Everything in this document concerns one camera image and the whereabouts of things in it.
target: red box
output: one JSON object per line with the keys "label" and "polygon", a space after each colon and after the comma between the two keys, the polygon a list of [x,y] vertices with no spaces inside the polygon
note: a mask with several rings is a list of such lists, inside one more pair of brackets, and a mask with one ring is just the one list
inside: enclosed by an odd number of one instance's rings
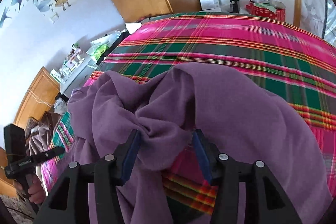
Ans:
{"label": "red box", "polygon": [[272,11],[266,8],[256,7],[252,2],[250,2],[250,5],[246,5],[246,9],[250,12],[251,15],[259,17],[267,17],[270,19],[285,22],[286,9],[277,9],[277,12],[273,13]]}

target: purple blanket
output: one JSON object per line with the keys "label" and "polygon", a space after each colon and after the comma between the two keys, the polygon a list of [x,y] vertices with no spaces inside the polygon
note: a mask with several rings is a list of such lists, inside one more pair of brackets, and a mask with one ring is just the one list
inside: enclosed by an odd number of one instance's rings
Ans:
{"label": "purple blanket", "polygon": [[[173,223],[160,170],[190,143],[194,128],[237,161],[265,161],[304,224],[316,224],[332,201],[322,154],[307,124],[285,100],[235,69],[181,64],[145,84],[107,71],[76,91],[68,110],[78,138],[73,158],[80,164],[113,153],[132,129],[141,130],[131,178],[118,188],[126,224]],[[89,206],[90,221],[97,223],[93,187]],[[209,221],[203,215],[192,223]]]}

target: human hand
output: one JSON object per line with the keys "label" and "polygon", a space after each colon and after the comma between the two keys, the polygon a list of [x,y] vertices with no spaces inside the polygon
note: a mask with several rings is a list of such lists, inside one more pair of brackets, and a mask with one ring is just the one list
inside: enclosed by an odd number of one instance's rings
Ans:
{"label": "human hand", "polygon": [[[35,204],[41,204],[46,198],[45,191],[43,190],[41,181],[36,174],[32,175],[32,180],[33,184],[28,189],[28,194],[31,195],[29,201]],[[19,191],[23,190],[22,185],[17,181],[14,181],[14,187]]]}

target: bed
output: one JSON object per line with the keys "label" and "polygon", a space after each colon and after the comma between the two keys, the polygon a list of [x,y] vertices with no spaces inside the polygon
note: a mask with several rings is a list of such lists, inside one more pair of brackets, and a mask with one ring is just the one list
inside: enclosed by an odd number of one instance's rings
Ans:
{"label": "bed", "polygon": [[[329,190],[336,196],[336,48],[304,30],[267,18],[204,12],[167,15],[156,17],[121,42],[85,85],[107,70],[141,84],[184,62],[233,67],[284,98],[316,137]],[[69,151],[73,142],[66,113],[50,148],[63,146]],[[42,166],[48,190],[58,178],[62,158]],[[162,177],[167,198],[173,203],[212,213],[216,195],[212,187],[170,170],[163,171]]]}

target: black handle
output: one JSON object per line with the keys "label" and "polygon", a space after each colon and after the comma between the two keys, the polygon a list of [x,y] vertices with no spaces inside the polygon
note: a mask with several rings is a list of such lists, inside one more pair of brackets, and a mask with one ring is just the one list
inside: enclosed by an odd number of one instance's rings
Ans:
{"label": "black handle", "polygon": [[30,198],[31,195],[28,194],[28,189],[33,184],[33,182],[32,182],[31,179],[29,179],[29,181],[28,181],[26,177],[19,178],[17,180],[17,182],[19,182],[22,185],[23,191],[21,191],[21,193],[22,193],[23,197],[26,199],[27,202],[30,203],[31,208],[33,209],[33,211],[35,213],[38,213],[38,211],[40,210],[40,207],[38,205],[36,205],[35,203],[29,201],[29,198]]}

